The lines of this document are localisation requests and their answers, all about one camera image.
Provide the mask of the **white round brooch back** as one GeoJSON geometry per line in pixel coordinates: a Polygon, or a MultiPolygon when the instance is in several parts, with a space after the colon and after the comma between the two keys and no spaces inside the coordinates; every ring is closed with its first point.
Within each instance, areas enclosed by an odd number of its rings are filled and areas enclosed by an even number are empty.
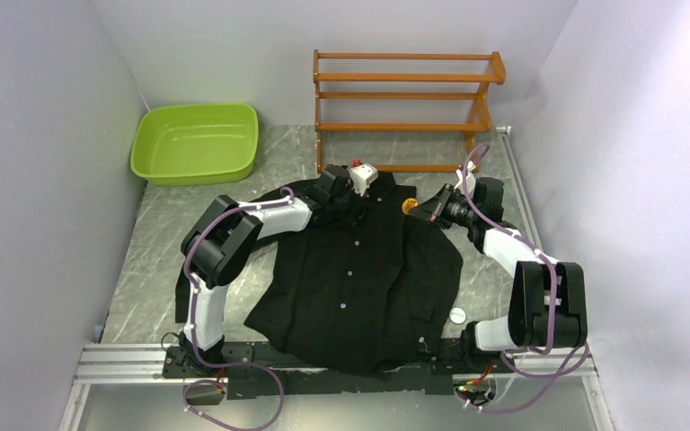
{"type": "Polygon", "coordinates": [[[449,312],[448,319],[455,325],[462,325],[466,322],[466,313],[460,307],[453,307],[449,312]]]}

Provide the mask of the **orange round brooch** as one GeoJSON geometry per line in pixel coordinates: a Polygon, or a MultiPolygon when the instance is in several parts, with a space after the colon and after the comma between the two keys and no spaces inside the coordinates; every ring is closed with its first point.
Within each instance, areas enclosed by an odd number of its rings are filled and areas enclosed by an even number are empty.
{"type": "Polygon", "coordinates": [[[402,202],[401,210],[405,215],[409,216],[411,211],[417,207],[418,204],[419,202],[416,198],[407,198],[402,202]]]}

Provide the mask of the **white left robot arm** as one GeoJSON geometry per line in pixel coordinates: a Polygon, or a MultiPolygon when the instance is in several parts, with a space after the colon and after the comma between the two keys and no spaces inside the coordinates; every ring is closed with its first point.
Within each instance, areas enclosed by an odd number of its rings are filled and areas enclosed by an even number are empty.
{"type": "Polygon", "coordinates": [[[178,347],[194,374],[209,377],[225,361],[228,288],[256,243],[359,220],[377,177],[377,168],[367,163],[331,165],[300,192],[283,186],[279,198],[270,200],[243,202],[227,195],[213,200],[182,240],[184,261],[175,287],[175,318],[183,326],[178,347]]]}

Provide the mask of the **orange wooden shoe rack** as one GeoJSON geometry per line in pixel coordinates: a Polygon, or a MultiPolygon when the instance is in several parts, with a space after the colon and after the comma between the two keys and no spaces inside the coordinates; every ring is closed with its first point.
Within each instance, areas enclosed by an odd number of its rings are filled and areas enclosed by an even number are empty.
{"type": "Polygon", "coordinates": [[[454,133],[466,150],[493,129],[488,102],[507,69],[486,54],[313,52],[315,163],[338,132],[454,133]]]}

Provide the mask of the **green plastic basin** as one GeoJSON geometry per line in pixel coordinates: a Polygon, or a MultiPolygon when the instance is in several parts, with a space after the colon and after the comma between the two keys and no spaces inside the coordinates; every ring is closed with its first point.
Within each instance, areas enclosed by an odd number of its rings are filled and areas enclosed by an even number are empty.
{"type": "Polygon", "coordinates": [[[163,106],[140,120],[129,167],[156,185],[234,182],[251,174],[258,143],[258,114],[248,104],[163,106]]]}

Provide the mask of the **aluminium table edge rail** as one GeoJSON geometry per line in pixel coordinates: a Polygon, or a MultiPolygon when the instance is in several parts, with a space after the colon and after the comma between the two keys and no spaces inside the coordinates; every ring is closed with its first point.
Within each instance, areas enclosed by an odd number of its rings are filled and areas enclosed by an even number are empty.
{"type": "MultiPolygon", "coordinates": [[[[525,186],[512,150],[510,142],[511,126],[495,127],[495,131],[497,138],[505,148],[509,169],[513,175],[513,181],[516,184],[517,191],[515,194],[519,201],[520,212],[526,223],[527,234],[536,245],[541,246],[541,238],[536,228],[531,206],[526,196],[525,186]]],[[[594,358],[589,356],[584,364],[588,365],[589,370],[587,375],[581,376],[581,380],[595,427],[597,430],[615,430],[615,425],[606,404],[606,397],[599,380],[599,373],[594,358]]]]}

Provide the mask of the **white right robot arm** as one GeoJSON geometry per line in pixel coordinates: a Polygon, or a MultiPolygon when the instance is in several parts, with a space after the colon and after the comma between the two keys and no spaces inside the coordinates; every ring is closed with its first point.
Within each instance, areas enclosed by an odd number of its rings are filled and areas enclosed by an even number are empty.
{"type": "Polygon", "coordinates": [[[460,365],[478,373],[493,352],[538,347],[582,347],[588,336],[585,280],[582,267],[551,258],[503,219],[504,184],[482,178],[471,192],[444,185],[431,199],[409,198],[402,211],[447,229],[454,224],[481,254],[495,260],[513,277],[508,313],[469,325],[472,339],[457,352],[460,365]]]}

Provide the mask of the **black button shirt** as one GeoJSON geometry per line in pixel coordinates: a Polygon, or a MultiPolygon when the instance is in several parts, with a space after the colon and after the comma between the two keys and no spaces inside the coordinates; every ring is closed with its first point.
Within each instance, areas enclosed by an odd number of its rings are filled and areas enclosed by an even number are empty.
{"type": "Polygon", "coordinates": [[[454,305],[463,260],[442,231],[405,215],[413,186],[378,172],[355,224],[286,233],[272,279],[245,325],[278,351],[350,373],[432,356],[454,305]]]}

